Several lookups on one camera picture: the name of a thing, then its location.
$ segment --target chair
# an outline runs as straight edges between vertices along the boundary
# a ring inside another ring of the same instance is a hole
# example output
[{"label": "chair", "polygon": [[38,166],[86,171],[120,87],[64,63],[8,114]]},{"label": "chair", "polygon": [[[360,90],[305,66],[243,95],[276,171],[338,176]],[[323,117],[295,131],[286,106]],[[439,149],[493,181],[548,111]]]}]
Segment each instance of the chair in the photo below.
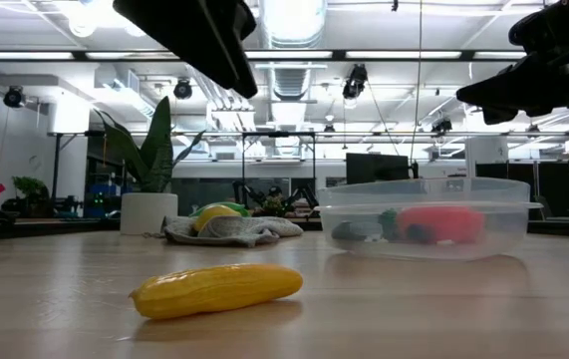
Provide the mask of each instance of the chair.
[{"label": "chair", "polygon": [[534,197],[534,200],[536,200],[537,203],[541,203],[543,205],[541,208],[541,218],[543,218],[543,220],[569,221],[569,216],[560,217],[552,215],[552,209],[550,209],[550,205],[543,195],[536,195]]}]

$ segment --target white planter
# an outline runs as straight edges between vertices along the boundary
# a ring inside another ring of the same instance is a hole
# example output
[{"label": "white planter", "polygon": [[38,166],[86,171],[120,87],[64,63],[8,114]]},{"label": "white planter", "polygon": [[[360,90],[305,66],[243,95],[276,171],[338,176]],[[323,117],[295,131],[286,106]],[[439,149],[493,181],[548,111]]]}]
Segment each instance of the white planter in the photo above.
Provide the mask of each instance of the white planter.
[{"label": "white planter", "polygon": [[177,195],[127,193],[123,195],[121,234],[159,233],[167,215],[177,215]]}]

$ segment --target potted plant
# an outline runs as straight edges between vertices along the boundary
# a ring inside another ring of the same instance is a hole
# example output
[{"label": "potted plant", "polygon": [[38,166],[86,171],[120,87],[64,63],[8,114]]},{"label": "potted plant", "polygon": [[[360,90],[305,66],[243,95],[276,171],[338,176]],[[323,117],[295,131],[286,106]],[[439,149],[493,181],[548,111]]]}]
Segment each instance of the potted plant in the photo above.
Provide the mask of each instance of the potted plant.
[{"label": "potted plant", "polygon": [[127,171],[140,185],[141,192],[123,195],[121,234],[140,235],[160,231],[167,215],[177,215],[177,195],[167,193],[173,168],[184,160],[202,139],[197,134],[191,145],[173,158],[171,112],[168,97],[155,108],[146,139],[139,148],[132,134],[105,112],[96,110],[105,124],[108,146],[119,151]]},{"label": "potted plant", "polygon": [[16,204],[20,209],[20,216],[27,218],[46,218],[52,216],[49,191],[39,179],[29,177],[12,177],[14,188],[23,194],[23,198],[16,193]]}]

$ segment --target snake plant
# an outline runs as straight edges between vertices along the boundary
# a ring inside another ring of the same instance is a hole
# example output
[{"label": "snake plant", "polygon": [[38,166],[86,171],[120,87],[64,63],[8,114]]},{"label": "snake plant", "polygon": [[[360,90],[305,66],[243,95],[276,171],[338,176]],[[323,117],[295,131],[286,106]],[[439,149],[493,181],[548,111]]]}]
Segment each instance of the snake plant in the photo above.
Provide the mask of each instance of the snake plant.
[{"label": "snake plant", "polygon": [[173,168],[191,153],[204,134],[204,131],[197,134],[191,145],[174,159],[168,97],[162,99],[155,108],[148,134],[140,148],[123,125],[116,122],[108,113],[95,111],[105,124],[108,146],[121,153],[127,164],[127,171],[141,185],[142,192],[164,192],[171,181]]}]

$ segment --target desk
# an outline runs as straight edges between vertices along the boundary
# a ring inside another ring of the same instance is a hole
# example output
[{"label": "desk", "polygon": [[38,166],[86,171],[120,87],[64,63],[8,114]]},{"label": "desk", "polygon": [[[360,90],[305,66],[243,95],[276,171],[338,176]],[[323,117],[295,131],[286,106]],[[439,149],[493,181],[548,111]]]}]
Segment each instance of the desk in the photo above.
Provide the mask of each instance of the desk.
[{"label": "desk", "polygon": [[[148,322],[152,275],[237,262],[299,270],[287,300]],[[321,233],[254,249],[115,232],[0,240],[0,358],[569,358],[569,238],[470,263],[354,257]]]}]

